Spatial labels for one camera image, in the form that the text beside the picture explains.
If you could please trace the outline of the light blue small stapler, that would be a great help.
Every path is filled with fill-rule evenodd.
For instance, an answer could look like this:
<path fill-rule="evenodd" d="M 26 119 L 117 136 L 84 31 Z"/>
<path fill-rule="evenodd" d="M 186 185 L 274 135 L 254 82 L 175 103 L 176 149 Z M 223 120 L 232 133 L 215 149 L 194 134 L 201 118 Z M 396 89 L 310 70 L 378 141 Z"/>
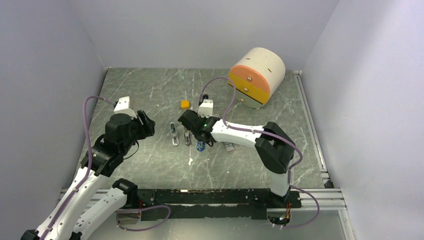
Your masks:
<path fill-rule="evenodd" d="M 170 123 L 170 129 L 171 129 L 172 144 L 174 146 L 178 146 L 179 145 L 179 137 L 178 137 L 178 133 L 177 133 L 176 124 L 173 121 Z"/>

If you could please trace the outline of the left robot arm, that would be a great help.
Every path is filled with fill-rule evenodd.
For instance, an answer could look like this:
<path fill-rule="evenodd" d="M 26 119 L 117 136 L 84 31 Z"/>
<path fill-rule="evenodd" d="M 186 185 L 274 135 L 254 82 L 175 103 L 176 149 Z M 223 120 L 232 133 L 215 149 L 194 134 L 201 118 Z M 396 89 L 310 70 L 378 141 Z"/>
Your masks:
<path fill-rule="evenodd" d="M 88 207 L 94 194 L 124 161 L 132 146 L 155 134 L 155 121 L 143 110 L 135 117 L 126 113 L 112 115 L 105 133 L 86 153 L 81 168 L 53 212 L 37 229 L 26 230 L 23 240 L 86 240 L 112 213 L 120 208 L 141 208 L 138 187 L 121 178 L 105 197 Z"/>

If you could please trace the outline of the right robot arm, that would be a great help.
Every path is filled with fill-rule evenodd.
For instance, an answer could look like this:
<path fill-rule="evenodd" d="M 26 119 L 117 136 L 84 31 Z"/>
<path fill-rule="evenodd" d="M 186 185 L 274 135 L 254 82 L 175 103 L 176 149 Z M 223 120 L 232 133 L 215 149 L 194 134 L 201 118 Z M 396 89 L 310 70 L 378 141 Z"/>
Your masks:
<path fill-rule="evenodd" d="M 186 110 L 178 122 L 191 131 L 196 140 L 211 147 L 214 143 L 228 142 L 256 150 L 271 175 L 270 202 L 275 207 L 288 202 L 289 166 L 298 148 L 275 122 L 243 125 L 216 116 L 201 117 L 193 110 Z"/>

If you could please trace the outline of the cardboard staple tray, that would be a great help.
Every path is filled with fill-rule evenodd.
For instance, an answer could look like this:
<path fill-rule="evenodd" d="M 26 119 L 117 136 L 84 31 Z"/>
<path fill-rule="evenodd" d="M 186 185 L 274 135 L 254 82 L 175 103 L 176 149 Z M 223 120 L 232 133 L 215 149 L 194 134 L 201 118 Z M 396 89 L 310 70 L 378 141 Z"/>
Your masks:
<path fill-rule="evenodd" d="M 231 142 L 224 142 L 223 145 L 227 152 L 231 152 L 235 150 L 234 145 Z"/>

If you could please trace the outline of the orange cube block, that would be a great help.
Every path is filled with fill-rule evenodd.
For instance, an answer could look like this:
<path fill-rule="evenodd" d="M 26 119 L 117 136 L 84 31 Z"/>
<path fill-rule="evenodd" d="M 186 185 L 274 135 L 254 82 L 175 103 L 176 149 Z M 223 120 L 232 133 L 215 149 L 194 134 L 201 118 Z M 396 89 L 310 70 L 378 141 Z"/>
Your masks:
<path fill-rule="evenodd" d="M 190 108 L 190 106 L 191 106 L 191 104 L 190 104 L 190 102 L 188 100 L 181 100 L 180 101 L 180 108 L 182 110 L 187 110 L 187 109 Z"/>

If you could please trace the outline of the beige small stapler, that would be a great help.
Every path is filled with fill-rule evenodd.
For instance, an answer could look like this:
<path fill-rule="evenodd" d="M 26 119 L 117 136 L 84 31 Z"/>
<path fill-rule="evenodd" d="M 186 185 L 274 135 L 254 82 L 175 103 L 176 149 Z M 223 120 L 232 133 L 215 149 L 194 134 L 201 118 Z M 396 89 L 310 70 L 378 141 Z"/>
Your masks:
<path fill-rule="evenodd" d="M 192 144 L 191 131 L 185 125 L 183 125 L 183 130 L 185 145 L 190 146 Z"/>

